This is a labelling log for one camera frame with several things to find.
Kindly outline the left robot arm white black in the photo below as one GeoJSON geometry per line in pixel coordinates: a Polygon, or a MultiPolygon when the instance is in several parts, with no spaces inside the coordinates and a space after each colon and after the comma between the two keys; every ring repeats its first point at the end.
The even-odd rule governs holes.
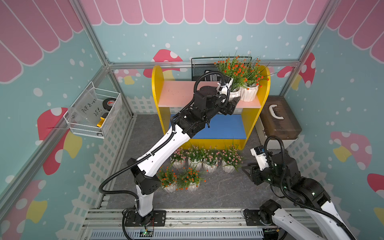
{"type": "Polygon", "coordinates": [[[134,208],[123,210],[122,227],[127,239],[126,221],[146,227],[155,222],[153,209],[154,192],[161,181],[156,176],[163,163],[184,143],[199,131],[209,127],[211,119],[218,113],[233,114],[239,99],[230,100],[233,78],[220,71],[210,71],[200,76],[194,84],[193,97],[170,119],[171,127],[165,135],[140,158],[130,159],[128,166],[109,176],[99,186],[104,195],[126,194],[135,198],[134,208]],[[136,192],[128,190],[108,191],[104,187],[122,173],[130,170],[137,187],[136,192]]]}

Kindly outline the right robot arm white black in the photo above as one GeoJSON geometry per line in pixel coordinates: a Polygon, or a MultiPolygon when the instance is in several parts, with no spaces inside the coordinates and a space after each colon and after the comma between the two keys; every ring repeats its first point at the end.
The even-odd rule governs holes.
{"type": "MultiPolygon", "coordinates": [[[[337,212],[330,195],[316,180],[301,175],[297,161],[285,150],[283,141],[270,136],[263,146],[251,149],[255,164],[242,170],[255,185],[268,183],[279,188],[281,198],[304,209],[324,233],[326,240],[354,240],[355,236],[337,212]]],[[[258,210],[244,210],[248,226],[276,226],[297,240],[320,240],[322,237],[291,216],[274,200],[264,202],[258,210]]]]}

